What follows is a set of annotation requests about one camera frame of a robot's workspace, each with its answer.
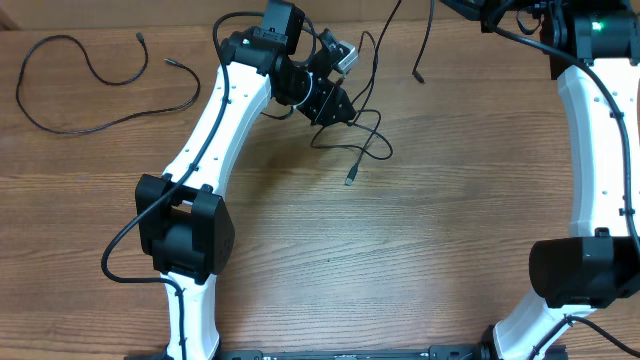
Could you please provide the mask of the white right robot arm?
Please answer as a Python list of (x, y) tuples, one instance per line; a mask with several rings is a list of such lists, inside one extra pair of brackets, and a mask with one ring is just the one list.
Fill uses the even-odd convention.
[(508, 12), (534, 28), (504, 37), (542, 51), (568, 118), (573, 206), (564, 239), (535, 243), (529, 292), (476, 345), (433, 359), (563, 359), (559, 337), (639, 289), (639, 15), (628, 1), (454, 1), (485, 33)]

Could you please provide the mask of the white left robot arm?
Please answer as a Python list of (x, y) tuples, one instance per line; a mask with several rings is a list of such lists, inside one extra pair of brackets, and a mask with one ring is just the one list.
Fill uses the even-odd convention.
[(240, 150), (271, 100), (312, 124), (352, 120), (356, 112), (332, 72), (346, 75), (357, 48), (330, 30), (319, 51), (296, 63), (305, 14), (271, 1), (258, 26), (215, 39), (220, 59), (211, 97), (191, 136), (161, 176), (143, 175), (135, 190), (141, 248), (151, 256), (168, 295), (170, 340), (161, 359), (213, 359), (220, 343), (215, 284), (231, 255), (235, 229), (225, 204)]

